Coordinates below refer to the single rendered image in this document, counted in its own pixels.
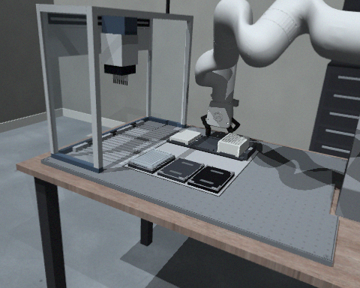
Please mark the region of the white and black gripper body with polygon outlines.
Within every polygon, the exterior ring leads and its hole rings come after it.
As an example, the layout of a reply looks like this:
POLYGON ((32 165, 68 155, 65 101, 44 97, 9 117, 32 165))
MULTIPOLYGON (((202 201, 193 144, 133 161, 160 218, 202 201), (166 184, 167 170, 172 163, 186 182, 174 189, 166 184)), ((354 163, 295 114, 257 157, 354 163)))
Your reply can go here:
POLYGON ((211 100, 208 108, 206 123, 219 128, 229 128, 232 126, 233 103, 221 103, 211 100))

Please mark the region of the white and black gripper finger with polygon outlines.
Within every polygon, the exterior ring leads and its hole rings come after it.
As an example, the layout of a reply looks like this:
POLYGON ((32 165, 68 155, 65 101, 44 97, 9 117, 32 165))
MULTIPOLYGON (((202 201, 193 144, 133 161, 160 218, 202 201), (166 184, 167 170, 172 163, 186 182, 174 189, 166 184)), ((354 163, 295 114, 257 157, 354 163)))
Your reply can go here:
MULTIPOLYGON (((233 117, 232 117, 232 123, 235 125, 235 127, 232 128, 232 126, 230 125, 230 127, 227 128, 227 130, 228 130, 229 133, 234 132, 234 131, 237 130, 238 127, 240 126, 240 124, 239 124, 233 117)), ((229 134, 229 133, 228 133, 228 134, 229 134)))
MULTIPOLYGON (((208 114, 207 114, 208 115, 208 114)), ((202 116, 201 117, 201 120, 202 120, 202 123, 204 124, 204 126, 205 126, 205 135, 207 136, 207 137, 209 137, 209 136, 211 136, 211 128, 210 128, 210 126, 211 125, 208 125, 207 123, 206 123, 206 118, 207 118, 207 115, 204 115, 204 116, 202 116)))

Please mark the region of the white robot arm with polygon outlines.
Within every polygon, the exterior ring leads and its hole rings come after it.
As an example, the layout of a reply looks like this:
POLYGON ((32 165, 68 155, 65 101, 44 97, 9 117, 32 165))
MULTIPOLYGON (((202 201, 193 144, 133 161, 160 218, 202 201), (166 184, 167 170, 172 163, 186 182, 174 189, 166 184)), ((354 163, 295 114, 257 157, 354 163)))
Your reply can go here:
POLYGON ((212 100, 238 107, 233 94, 239 54, 247 65, 264 68, 303 34, 319 56, 360 65, 360 12, 337 10, 323 0, 276 0, 253 24, 246 0, 221 0, 214 10, 213 49, 196 62, 196 84, 212 87, 212 100))

